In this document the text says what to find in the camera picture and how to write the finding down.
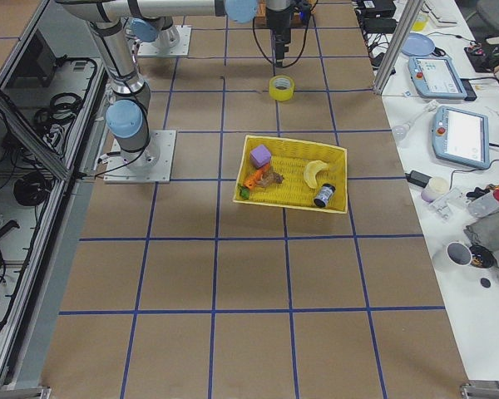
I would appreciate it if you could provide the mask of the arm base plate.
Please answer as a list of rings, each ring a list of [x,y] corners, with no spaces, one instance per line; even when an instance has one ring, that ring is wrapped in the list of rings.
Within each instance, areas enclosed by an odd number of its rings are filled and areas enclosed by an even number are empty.
[[[142,58],[187,57],[190,50],[191,26],[172,27],[140,34],[137,56]]]
[[[108,184],[169,183],[175,151],[175,130],[150,130],[150,143],[138,160],[123,152],[107,162],[108,173],[102,178]]]

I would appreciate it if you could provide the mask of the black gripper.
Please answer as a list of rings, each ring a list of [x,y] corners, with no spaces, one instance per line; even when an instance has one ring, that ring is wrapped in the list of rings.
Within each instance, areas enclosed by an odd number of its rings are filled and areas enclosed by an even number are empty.
[[[290,23],[292,8],[283,10],[269,9],[269,30],[274,40],[274,61],[276,67],[286,65],[285,56],[288,53],[287,46],[290,44]]]

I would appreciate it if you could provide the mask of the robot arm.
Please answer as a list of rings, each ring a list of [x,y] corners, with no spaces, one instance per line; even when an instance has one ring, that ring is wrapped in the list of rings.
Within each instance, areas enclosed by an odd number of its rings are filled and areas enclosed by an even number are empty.
[[[165,53],[180,44],[180,34],[172,17],[144,18],[131,20],[134,36],[146,44],[146,48]]]
[[[254,19],[256,1],[60,1],[74,17],[87,22],[117,96],[134,96],[146,82],[138,72],[121,23],[124,17],[170,27],[173,17],[227,16],[237,23]]]

